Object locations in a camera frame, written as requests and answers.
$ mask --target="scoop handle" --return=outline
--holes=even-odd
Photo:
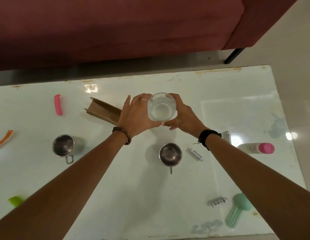
[[[242,214],[242,209],[240,209],[236,205],[234,205],[232,210],[230,211],[228,217],[226,218],[226,224],[230,228],[235,228],[238,220],[240,219],[241,214]]]

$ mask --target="brown beaded bracelet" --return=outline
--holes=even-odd
[[[114,131],[121,131],[121,132],[124,132],[125,133],[125,135],[127,136],[127,139],[128,139],[128,141],[125,143],[125,145],[129,145],[130,143],[131,143],[131,141],[132,141],[132,138],[129,136],[129,133],[125,130],[125,129],[123,129],[122,127],[117,127],[117,126],[115,126],[114,128],[113,128],[113,132]]]

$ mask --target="forearm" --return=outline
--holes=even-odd
[[[310,238],[309,191],[215,134],[205,144],[279,238]]]
[[[127,137],[115,131],[0,220],[0,239],[63,239]]]

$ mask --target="brown tray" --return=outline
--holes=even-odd
[[[120,119],[121,109],[98,100],[97,98],[90,97],[90,99],[92,100],[92,103],[89,108],[85,108],[86,113],[105,120],[113,125],[117,125]]]

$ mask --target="cup handle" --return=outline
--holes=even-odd
[[[70,155],[70,156],[72,157],[72,161],[71,162],[68,161],[68,156],[65,157],[67,164],[72,164],[74,162],[74,156],[72,156],[72,155]]]

